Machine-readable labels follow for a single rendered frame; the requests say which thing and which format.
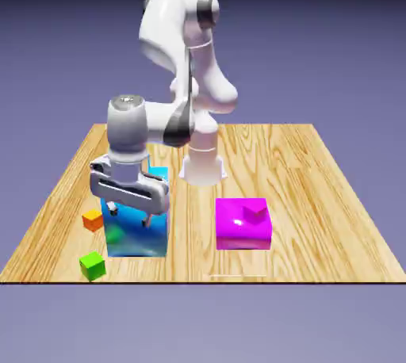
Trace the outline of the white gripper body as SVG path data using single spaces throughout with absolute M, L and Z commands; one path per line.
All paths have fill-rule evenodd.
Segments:
M 164 178 L 139 173 L 129 185 L 114 181 L 109 175 L 92 170 L 90 191 L 106 202 L 115 202 L 147 214 L 161 215 L 169 209 L 169 185 Z

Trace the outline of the small orange cube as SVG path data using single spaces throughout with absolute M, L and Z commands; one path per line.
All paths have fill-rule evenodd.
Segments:
M 82 223 L 84 228 L 95 232 L 103 226 L 102 212 L 97 209 L 91 209 L 82 214 Z

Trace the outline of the small green cube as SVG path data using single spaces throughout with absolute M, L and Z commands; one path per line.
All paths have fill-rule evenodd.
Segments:
M 106 274 L 105 260 L 97 251 L 82 256 L 79 265 L 88 281 L 94 281 Z

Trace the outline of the large blue box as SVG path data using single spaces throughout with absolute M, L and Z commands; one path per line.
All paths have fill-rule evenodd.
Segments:
M 109 163 L 106 160 L 94 164 L 91 170 L 109 175 L 115 182 L 129 185 L 136 182 L 143 172 L 138 163 Z M 155 176 L 164 178 L 168 183 L 168 169 L 162 168 Z M 135 208 L 115 203 L 116 215 L 110 215 L 106 201 L 102 198 L 101 212 L 104 221 L 105 241 L 110 257 L 164 257 L 167 254 L 169 236 L 168 212 L 152 215 L 151 226 L 144 227 L 142 219 L 147 213 Z

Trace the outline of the large magenta box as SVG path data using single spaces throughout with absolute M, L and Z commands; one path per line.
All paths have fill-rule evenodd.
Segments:
M 217 198 L 215 203 L 218 250 L 269 250 L 272 221 L 266 199 Z

